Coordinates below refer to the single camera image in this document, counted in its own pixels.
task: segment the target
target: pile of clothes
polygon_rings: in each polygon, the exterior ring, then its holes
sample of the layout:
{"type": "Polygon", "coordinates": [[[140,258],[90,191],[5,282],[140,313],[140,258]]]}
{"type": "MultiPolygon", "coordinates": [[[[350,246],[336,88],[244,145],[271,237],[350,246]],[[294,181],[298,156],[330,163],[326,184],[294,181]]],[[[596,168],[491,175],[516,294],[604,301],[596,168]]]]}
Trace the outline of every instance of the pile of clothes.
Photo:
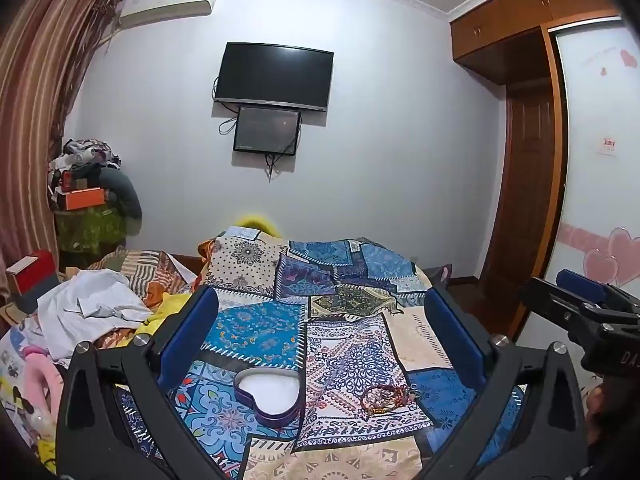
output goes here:
{"type": "Polygon", "coordinates": [[[117,250],[38,298],[37,311],[0,339],[0,403],[24,441],[55,472],[55,434],[76,345],[124,346],[179,312],[196,275],[162,251],[117,250]]]}
{"type": "Polygon", "coordinates": [[[60,196],[72,190],[106,190],[107,205],[113,205],[125,219],[126,234],[140,231],[142,208],[138,195],[121,169],[120,157],[101,140],[70,140],[63,154],[49,164],[49,192],[52,208],[60,208],[60,196]]]}

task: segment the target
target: bracelet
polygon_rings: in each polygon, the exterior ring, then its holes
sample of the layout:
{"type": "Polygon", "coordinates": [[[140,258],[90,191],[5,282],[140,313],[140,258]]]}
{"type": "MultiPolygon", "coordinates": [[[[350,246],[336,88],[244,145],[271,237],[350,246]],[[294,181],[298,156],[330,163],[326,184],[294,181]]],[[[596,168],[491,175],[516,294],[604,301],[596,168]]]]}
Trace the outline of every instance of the bracelet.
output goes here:
{"type": "Polygon", "coordinates": [[[377,384],[370,386],[360,396],[360,405],[367,415],[383,415],[396,408],[406,406],[420,396],[417,386],[393,386],[391,384],[377,384]]]}

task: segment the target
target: air conditioner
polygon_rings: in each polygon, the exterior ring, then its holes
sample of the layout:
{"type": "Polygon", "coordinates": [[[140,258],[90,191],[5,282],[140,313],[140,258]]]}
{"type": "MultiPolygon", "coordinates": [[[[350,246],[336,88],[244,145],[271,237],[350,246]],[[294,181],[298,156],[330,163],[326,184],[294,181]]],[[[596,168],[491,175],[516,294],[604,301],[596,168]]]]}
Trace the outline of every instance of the air conditioner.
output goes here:
{"type": "Polygon", "coordinates": [[[120,13],[120,28],[147,23],[207,16],[216,0],[124,0],[120,13]]]}

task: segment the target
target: curtain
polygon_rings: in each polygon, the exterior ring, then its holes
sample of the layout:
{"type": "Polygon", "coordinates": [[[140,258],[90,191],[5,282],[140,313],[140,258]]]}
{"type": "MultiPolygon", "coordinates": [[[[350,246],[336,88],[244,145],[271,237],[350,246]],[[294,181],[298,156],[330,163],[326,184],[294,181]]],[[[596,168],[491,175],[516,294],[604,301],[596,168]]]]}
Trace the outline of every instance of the curtain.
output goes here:
{"type": "Polygon", "coordinates": [[[47,165],[90,43],[106,13],[97,0],[25,0],[0,44],[0,295],[5,265],[36,249],[58,260],[47,165]]]}

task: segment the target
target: television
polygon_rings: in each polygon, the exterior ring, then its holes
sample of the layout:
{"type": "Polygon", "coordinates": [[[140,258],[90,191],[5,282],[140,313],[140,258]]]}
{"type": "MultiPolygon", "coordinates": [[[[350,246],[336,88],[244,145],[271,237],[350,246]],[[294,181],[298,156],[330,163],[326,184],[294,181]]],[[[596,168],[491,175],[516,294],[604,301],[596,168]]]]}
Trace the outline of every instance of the television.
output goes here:
{"type": "Polygon", "coordinates": [[[295,155],[299,132],[299,110],[241,106],[238,109],[234,150],[295,155]]]}
{"type": "Polygon", "coordinates": [[[227,43],[215,100],[326,111],[333,68],[333,52],[227,43]]]}

